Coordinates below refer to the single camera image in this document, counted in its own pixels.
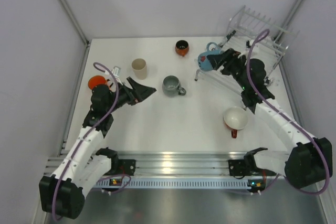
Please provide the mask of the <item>blue ceramic mug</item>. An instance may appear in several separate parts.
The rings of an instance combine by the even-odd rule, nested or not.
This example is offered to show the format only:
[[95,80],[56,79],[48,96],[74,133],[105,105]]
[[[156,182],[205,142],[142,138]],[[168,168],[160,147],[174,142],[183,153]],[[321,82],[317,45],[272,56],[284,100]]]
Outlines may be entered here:
[[223,51],[220,46],[215,42],[209,42],[206,46],[206,51],[201,53],[197,58],[198,66],[203,71],[212,71],[210,62],[207,60],[207,56],[209,55],[219,55]]

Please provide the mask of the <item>grey ceramic mug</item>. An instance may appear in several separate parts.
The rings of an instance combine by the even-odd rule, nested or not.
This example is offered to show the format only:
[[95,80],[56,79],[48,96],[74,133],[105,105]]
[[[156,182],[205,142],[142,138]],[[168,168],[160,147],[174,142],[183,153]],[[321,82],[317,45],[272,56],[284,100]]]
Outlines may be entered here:
[[168,97],[177,95],[186,95],[186,90],[181,86],[179,79],[176,76],[167,76],[162,82],[163,93]]

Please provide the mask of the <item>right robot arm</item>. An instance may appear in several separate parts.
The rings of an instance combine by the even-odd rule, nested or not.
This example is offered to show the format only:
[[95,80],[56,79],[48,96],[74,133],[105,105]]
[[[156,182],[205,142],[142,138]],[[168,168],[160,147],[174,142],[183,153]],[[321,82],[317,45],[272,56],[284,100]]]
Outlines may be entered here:
[[243,104],[262,119],[286,147],[285,152],[260,147],[244,156],[246,170],[253,175],[263,169],[285,176],[296,189],[324,181],[333,175],[332,144],[304,130],[279,106],[275,96],[264,84],[264,63],[232,48],[209,51],[199,56],[198,65],[204,71],[216,71],[233,79],[242,88]]

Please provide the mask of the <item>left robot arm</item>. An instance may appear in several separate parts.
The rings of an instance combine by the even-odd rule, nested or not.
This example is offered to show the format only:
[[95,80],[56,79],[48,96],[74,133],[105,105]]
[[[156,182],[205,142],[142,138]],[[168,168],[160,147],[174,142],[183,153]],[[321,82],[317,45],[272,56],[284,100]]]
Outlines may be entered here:
[[120,167],[118,153],[99,148],[113,123],[112,113],[125,104],[134,106],[156,92],[127,77],[130,87],[115,83],[115,91],[106,84],[92,89],[91,106],[75,144],[61,164],[39,182],[41,208],[60,217],[76,219],[91,189],[104,174],[115,174]]

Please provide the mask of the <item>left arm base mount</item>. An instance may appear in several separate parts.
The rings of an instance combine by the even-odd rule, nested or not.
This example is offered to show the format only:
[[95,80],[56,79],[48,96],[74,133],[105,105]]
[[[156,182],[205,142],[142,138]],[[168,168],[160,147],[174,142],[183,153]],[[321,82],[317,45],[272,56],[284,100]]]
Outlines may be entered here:
[[135,159],[119,159],[112,165],[111,174],[127,174],[133,176],[136,169]]

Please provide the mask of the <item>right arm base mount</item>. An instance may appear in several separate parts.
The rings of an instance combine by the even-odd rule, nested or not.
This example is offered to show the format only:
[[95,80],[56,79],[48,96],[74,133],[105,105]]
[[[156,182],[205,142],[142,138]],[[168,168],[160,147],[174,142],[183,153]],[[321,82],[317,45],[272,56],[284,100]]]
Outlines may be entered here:
[[250,175],[250,171],[243,159],[229,159],[228,168],[230,176],[235,179],[243,179]]

